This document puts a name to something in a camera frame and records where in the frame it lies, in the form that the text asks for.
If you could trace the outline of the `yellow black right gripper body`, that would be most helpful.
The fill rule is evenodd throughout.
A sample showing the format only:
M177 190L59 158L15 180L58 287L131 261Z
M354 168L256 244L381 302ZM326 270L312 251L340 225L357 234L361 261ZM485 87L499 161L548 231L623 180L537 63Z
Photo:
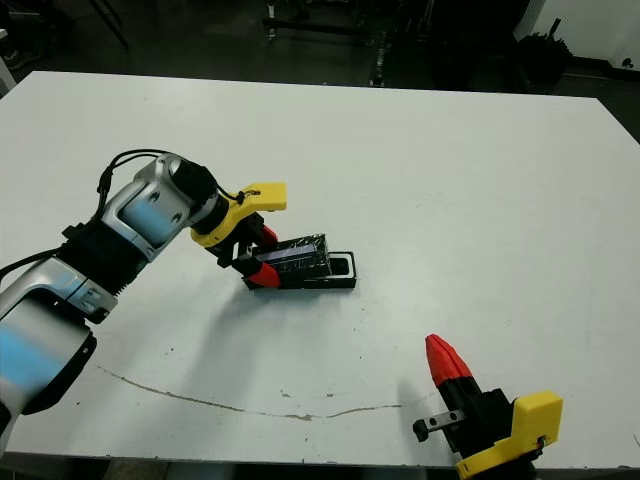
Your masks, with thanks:
M547 390L508 401L495 389L453 398L449 410L420 418L413 433L420 442L441 431L461 479L536 479L534 461L558 440L563 399Z

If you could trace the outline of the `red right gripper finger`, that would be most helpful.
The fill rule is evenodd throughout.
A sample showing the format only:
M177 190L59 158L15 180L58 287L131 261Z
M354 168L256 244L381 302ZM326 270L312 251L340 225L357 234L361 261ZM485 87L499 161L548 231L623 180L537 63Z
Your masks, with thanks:
M455 349L436 334L425 338L426 356L433 382L449 410L459 409L462 400L459 380L459 356Z
M449 410L464 410L481 389L456 350L440 336L432 335L432 380Z

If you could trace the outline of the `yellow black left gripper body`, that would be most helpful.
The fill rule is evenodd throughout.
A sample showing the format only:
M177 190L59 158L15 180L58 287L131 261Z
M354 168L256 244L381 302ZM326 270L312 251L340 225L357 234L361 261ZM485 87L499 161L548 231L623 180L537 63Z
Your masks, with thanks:
M262 245L263 212L287 208L287 186L283 182L254 183L228 195L218 190L216 205L210 214L191 227L191 238L217 258L222 268L239 272L247 285L247 277L260 268L252 248Z

